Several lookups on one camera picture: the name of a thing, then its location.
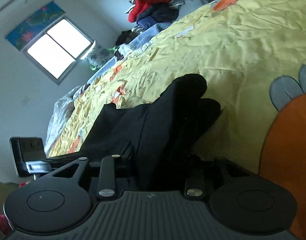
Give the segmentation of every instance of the white bedsheet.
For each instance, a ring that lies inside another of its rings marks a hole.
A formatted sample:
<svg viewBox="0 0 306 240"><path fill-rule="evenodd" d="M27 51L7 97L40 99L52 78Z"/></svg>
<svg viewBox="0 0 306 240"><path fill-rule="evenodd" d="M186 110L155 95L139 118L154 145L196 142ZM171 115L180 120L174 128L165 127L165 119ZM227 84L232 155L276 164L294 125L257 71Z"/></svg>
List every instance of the white bedsheet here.
<svg viewBox="0 0 306 240"><path fill-rule="evenodd" d="M52 145L62 133L62 130L74 111L73 96L81 86L69 91L65 96L58 99L54 105L54 112L48 124L47 137L45 141L45 154L48 155Z"/></svg>

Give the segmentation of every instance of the window frame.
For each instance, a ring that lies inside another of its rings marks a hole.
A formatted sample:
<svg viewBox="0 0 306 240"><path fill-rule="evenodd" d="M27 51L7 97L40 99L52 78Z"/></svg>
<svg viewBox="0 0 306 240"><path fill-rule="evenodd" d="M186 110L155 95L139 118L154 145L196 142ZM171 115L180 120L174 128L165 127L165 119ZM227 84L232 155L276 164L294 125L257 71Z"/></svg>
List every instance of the window frame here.
<svg viewBox="0 0 306 240"><path fill-rule="evenodd" d="M56 24L58 24L60 21L66 20L68 21L76 30L79 31L88 41L90 42L90 45L87 46L85 50L83 50L77 57L73 57L66 49L64 49L57 41L54 40L52 36L50 36L47 32L53 28ZM40 63L37 62L29 53L28 50L31 46L33 46L42 36L48 35L53 41L55 41L62 49L65 50L66 53L68 53L72 58L74 58L74 62L72 62L65 71L59 76L59 78L54 77L47 69L45 69ZM53 22L51 25L49 25L43 32L41 32L38 36L36 36L31 42L29 42L22 50L24 55L40 70L42 71L46 76L48 76L53 82L55 82L57 85L59 85L65 77L68 75L70 71L78 64L80 58L91 48L93 45L94 40L91 39L87 34L85 34L81 29L74 24L66 15L63 15L59 17L55 22Z"/></svg>

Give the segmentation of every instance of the yellow bedspread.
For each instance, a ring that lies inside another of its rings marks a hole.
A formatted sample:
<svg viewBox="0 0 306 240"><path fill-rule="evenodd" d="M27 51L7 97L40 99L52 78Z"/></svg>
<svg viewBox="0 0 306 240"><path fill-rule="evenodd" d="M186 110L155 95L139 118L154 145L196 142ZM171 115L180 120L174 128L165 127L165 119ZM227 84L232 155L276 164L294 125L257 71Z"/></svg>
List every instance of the yellow bedspread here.
<svg viewBox="0 0 306 240"><path fill-rule="evenodd" d="M117 107L129 108L153 102L175 78L199 73L208 84L204 97L217 100L222 114L193 152L204 159L224 156L257 172L262 144L277 115L270 84L281 75L297 77L306 64L306 0L238 0L222 11L213 6L173 23L142 55L133 52L112 81L113 70L98 78L75 102L49 156L78 151L121 85L125 94Z"/></svg>

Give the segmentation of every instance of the round pad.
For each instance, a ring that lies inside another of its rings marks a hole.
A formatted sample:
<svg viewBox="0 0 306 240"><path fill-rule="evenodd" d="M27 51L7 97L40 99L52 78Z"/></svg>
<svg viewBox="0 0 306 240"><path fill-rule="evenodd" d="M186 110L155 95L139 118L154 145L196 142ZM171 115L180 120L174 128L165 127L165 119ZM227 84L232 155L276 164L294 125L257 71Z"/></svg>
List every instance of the round pad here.
<svg viewBox="0 0 306 240"><path fill-rule="evenodd" d="M27 200L27 205L38 212L50 212L60 208L64 204L65 198L56 191L40 191L31 195Z"/></svg>
<svg viewBox="0 0 306 240"><path fill-rule="evenodd" d="M88 193L70 179L41 178L11 193L4 212L16 229L49 234L73 227L91 207Z"/></svg>
<svg viewBox="0 0 306 240"><path fill-rule="evenodd" d="M288 229L297 204L284 188L260 177L245 177L218 188L210 197L210 208L228 228L265 235Z"/></svg>
<svg viewBox="0 0 306 240"><path fill-rule="evenodd" d="M247 190L237 196L238 204L253 212L266 211L274 205L274 198L261 190Z"/></svg>

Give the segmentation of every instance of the black clothing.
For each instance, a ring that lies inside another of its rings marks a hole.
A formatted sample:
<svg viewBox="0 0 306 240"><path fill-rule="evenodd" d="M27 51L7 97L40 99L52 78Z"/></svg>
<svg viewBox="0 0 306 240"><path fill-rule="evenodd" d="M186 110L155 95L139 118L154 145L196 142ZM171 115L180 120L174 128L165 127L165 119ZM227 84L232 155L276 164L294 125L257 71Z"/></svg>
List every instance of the black clothing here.
<svg viewBox="0 0 306 240"><path fill-rule="evenodd" d="M115 46L120 46L122 44L129 44L132 40L134 40L140 33L132 32L131 30L122 31L120 36L118 36Z"/></svg>
<svg viewBox="0 0 306 240"><path fill-rule="evenodd" d="M146 18L147 16L152 16L157 22L172 22L175 21L179 16L178 9L171 9L168 3L160 2L152 4L148 9L140 13L136 22Z"/></svg>
<svg viewBox="0 0 306 240"><path fill-rule="evenodd" d="M132 147L141 190L179 188L192 145L220 115L217 101L201 99L206 87L203 76L187 74L152 104L130 109L104 105L80 151L103 158Z"/></svg>

